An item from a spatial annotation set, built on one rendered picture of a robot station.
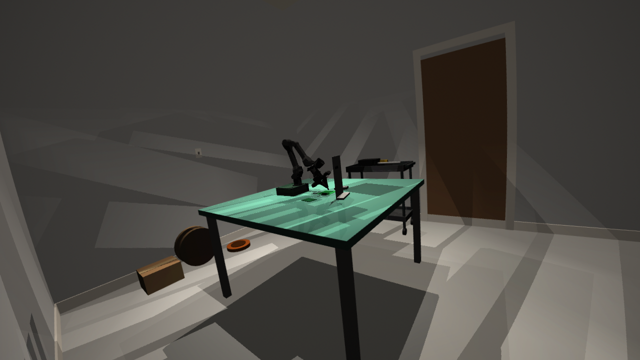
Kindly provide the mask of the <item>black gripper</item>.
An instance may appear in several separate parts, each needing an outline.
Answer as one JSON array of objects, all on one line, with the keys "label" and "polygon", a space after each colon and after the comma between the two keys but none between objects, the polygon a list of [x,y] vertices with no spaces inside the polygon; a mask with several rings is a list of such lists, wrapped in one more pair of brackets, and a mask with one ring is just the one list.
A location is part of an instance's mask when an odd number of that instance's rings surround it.
[{"label": "black gripper", "polygon": [[321,185],[321,186],[323,186],[323,187],[325,187],[325,188],[329,187],[329,184],[328,184],[328,182],[327,182],[327,177],[326,177],[326,176],[327,176],[327,175],[329,175],[329,174],[331,174],[331,172],[330,172],[330,171],[326,171],[326,172],[325,172],[325,173],[323,173],[323,175],[322,175],[321,171],[317,170],[317,171],[315,171],[315,172],[313,173],[313,177],[314,177],[314,176],[317,176],[317,173],[320,173],[320,174],[321,174],[321,177],[320,177],[320,179],[319,179],[317,182],[312,183],[312,185],[311,185],[311,186],[312,186],[313,188],[314,188],[314,187],[316,187],[317,185]]}]

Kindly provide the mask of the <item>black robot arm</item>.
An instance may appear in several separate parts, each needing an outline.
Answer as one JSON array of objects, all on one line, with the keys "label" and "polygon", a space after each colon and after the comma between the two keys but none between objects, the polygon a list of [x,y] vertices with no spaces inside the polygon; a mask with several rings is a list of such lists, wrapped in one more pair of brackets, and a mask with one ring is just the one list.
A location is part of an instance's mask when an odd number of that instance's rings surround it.
[{"label": "black robot arm", "polygon": [[[304,166],[308,167],[307,172],[311,171],[311,173],[313,174],[322,166],[324,166],[325,162],[321,158],[317,158],[316,161],[313,161],[309,156],[307,156],[297,141],[284,139],[282,140],[281,143],[282,143],[282,146],[285,148],[286,152],[288,153],[291,164],[293,166],[293,169],[292,169],[293,174],[291,175],[291,179],[294,180],[294,185],[292,186],[302,185],[301,177],[303,174],[302,166],[298,165],[297,158],[295,157],[295,154],[293,152],[293,147],[302,158],[302,163],[304,164]],[[316,183],[322,177],[322,174],[317,173],[317,175],[316,176],[314,175],[313,177],[314,177],[313,181]]]}]

